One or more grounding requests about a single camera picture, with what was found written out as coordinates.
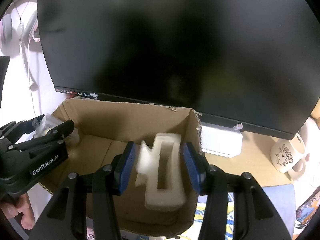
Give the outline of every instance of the cardboard box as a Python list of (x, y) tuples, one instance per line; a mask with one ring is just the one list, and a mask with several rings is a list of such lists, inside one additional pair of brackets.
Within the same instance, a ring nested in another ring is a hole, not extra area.
[[(182, 142), (192, 142), (198, 153), (201, 149), (200, 121), (198, 113), (191, 108), (74, 98), (65, 100), (52, 115), (62, 121), (72, 120), (79, 130), (80, 143), (68, 148), (68, 160), (40, 181), (50, 192), (54, 192), (70, 172), (84, 175), (110, 164), (115, 155), (123, 152), (128, 141), (136, 143), (138, 156), (141, 141), (152, 147), (159, 132), (181, 134)], [(180, 162), (187, 197), (185, 205), (175, 212), (146, 209), (145, 186), (134, 186), (137, 172), (133, 168), (127, 190), (122, 196), (114, 196), (121, 229), (140, 235), (171, 238), (192, 225), (198, 196), (192, 190), (182, 154)], [(92, 217), (90, 194), (87, 215)]]

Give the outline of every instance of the desk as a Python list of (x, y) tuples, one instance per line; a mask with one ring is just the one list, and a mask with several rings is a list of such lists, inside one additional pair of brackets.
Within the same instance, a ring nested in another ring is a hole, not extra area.
[(250, 172), (261, 187), (293, 183), (288, 173), (280, 173), (272, 165), (270, 150), (277, 138), (243, 132), (241, 153), (233, 158), (205, 153), (209, 164), (214, 164), (227, 173), (241, 175)]

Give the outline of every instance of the black monitor screen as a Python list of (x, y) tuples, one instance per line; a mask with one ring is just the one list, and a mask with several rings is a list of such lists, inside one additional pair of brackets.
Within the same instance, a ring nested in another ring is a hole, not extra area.
[(38, 20), (57, 88), (284, 138), (320, 96), (320, 24), (305, 0), (38, 0)]

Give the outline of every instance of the human hand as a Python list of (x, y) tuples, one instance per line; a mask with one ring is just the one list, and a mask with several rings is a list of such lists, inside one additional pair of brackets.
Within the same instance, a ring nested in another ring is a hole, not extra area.
[(23, 212), (21, 219), (22, 227), (28, 230), (34, 227), (35, 216), (33, 215), (28, 193), (20, 196), (15, 206), (10, 203), (0, 202), (0, 208), (7, 219), (13, 218), (18, 215), (18, 213)]

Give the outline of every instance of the white box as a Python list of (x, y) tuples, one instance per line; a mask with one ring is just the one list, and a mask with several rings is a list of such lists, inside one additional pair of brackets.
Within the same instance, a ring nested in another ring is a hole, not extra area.
[(243, 136), (239, 130), (202, 122), (202, 151), (232, 158), (239, 155)]

